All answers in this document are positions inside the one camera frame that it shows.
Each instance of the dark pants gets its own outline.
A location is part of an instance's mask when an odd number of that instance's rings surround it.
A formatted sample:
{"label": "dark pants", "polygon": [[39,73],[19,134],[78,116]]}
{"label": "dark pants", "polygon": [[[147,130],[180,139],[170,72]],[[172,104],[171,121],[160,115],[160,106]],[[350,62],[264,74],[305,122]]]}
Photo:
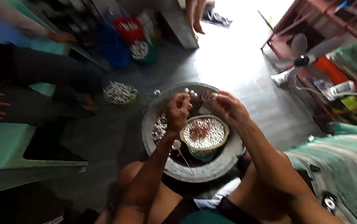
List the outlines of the dark pants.
{"label": "dark pants", "polygon": [[28,87],[34,83],[71,86],[75,92],[102,93],[101,77],[77,60],[28,48],[0,44],[0,102],[11,106],[2,122],[40,125],[58,116],[80,117],[80,104],[52,100]]}

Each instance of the bare foot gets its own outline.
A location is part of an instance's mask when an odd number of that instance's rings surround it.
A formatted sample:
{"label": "bare foot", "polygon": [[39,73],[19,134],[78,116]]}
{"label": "bare foot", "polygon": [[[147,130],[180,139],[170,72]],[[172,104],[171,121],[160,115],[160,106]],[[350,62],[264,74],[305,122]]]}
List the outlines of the bare foot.
{"label": "bare foot", "polygon": [[203,30],[202,30],[202,26],[201,26],[201,23],[199,22],[195,22],[194,23],[194,30],[198,33],[202,33],[202,34],[206,34]]}
{"label": "bare foot", "polygon": [[196,35],[196,31],[195,31],[194,27],[192,27],[192,32],[193,32],[193,33],[194,33],[194,35],[195,35],[195,39],[196,39],[196,41],[198,41],[198,36]]}

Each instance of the striped cloth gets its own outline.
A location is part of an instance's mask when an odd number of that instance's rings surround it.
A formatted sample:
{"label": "striped cloth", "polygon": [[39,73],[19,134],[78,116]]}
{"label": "striped cloth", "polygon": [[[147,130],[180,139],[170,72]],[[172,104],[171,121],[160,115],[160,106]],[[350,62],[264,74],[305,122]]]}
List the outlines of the striped cloth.
{"label": "striped cloth", "polygon": [[[295,169],[304,169],[313,179],[318,200],[323,192],[337,196],[335,215],[345,223],[357,223],[357,126],[332,123],[334,135],[315,138],[285,151]],[[310,165],[321,168],[311,172]]]}

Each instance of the knee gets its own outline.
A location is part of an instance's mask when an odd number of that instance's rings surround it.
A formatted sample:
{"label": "knee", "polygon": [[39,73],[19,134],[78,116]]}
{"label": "knee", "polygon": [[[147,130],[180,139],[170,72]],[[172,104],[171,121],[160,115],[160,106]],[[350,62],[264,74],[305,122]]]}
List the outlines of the knee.
{"label": "knee", "polygon": [[119,188],[124,188],[127,184],[129,184],[137,175],[137,173],[141,170],[143,165],[143,162],[135,161],[123,167],[120,170],[119,177],[117,179],[117,184],[119,185]]}

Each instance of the tray of white balls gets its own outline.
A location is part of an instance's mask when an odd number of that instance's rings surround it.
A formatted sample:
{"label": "tray of white balls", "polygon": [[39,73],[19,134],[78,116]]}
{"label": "tray of white balls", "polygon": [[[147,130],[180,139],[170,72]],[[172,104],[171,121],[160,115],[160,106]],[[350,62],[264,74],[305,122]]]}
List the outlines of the tray of white balls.
{"label": "tray of white balls", "polygon": [[130,84],[109,82],[103,90],[106,101],[113,104],[129,104],[137,97],[137,90]]}
{"label": "tray of white balls", "polygon": [[213,115],[192,117],[180,131],[180,139],[197,157],[207,157],[214,153],[226,143],[228,135],[228,125]]}

